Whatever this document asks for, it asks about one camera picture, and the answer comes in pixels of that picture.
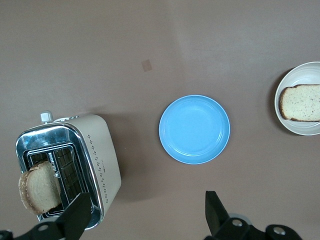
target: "toaster knob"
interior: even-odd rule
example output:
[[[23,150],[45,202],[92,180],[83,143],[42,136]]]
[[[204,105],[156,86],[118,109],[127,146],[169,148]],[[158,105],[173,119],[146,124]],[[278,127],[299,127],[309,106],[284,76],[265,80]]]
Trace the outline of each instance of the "toaster knob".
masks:
[[[50,111],[43,111],[40,113],[41,122],[48,124],[54,120],[52,113]]]

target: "toaster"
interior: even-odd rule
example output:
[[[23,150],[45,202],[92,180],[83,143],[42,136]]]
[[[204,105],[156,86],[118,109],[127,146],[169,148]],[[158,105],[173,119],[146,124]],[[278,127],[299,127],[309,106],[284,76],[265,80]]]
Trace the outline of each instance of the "toaster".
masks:
[[[21,172],[50,161],[60,184],[61,204],[39,221],[59,217],[80,193],[89,193],[91,220],[86,230],[104,219],[120,186],[116,151],[106,121],[95,114],[53,121],[52,113],[40,114],[42,125],[23,132],[16,141]]]

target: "white bowl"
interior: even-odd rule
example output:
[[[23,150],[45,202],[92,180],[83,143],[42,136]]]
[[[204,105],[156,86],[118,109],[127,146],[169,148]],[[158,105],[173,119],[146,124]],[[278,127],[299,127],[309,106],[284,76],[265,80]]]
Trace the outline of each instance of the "white bowl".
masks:
[[[295,134],[311,136],[320,134],[320,122],[303,122],[284,119],[279,110],[280,95],[286,87],[299,84],[320,84],[320,61],[307,62],[292,69],[280,82],[274,97],[274,108],[280,122]]]

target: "table surface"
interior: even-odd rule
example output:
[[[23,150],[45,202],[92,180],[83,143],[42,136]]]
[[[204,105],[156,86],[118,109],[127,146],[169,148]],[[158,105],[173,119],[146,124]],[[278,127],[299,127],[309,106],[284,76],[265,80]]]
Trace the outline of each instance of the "table surface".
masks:
[[[205,192],[229,213],[320,236],[319,135],[279,122],[274,95],[292,68],[320,57],[318,0],[0,1],[0,229],[38,220],[23,206],[15,143],[55,119],[102,116],[122,185],[81,239],[201,240]],[[159,140],[174,100],[204,95],[231,126],[214,160],[188,165]]]

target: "bread slice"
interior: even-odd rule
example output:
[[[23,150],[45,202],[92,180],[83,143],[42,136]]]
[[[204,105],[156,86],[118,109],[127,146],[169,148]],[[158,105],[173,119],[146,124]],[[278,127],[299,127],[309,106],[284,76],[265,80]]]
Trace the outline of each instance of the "bread slice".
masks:
[[[59,180],[49,161],[34,165],[19,179],[23,205],[33,214],[44,214],[61,203]]]
[[[284,119],[320,122],[320,84],[286,87],[280,95],[279,110]]]

